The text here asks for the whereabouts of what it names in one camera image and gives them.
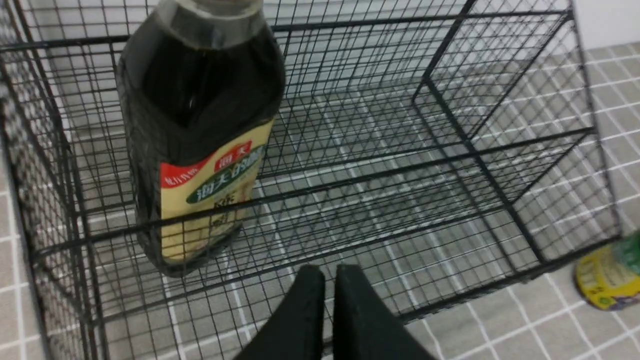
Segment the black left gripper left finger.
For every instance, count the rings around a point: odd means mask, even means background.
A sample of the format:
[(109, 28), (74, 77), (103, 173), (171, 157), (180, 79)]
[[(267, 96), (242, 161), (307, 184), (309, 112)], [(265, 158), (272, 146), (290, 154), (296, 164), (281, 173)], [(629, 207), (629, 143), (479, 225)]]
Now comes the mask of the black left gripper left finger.
[(275, 312), (236, 360), (320, 360), (324, 309), (323, 272), (314, 265), (301, 266)]

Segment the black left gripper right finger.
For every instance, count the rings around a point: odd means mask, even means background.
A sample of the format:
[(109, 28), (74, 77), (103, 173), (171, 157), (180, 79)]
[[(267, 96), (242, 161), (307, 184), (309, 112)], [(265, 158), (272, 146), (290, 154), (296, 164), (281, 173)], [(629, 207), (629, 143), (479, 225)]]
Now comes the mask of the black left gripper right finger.
[(355, 264), (338, 265), (334, 280), (335, 360), (434, 360), (377, 295)]

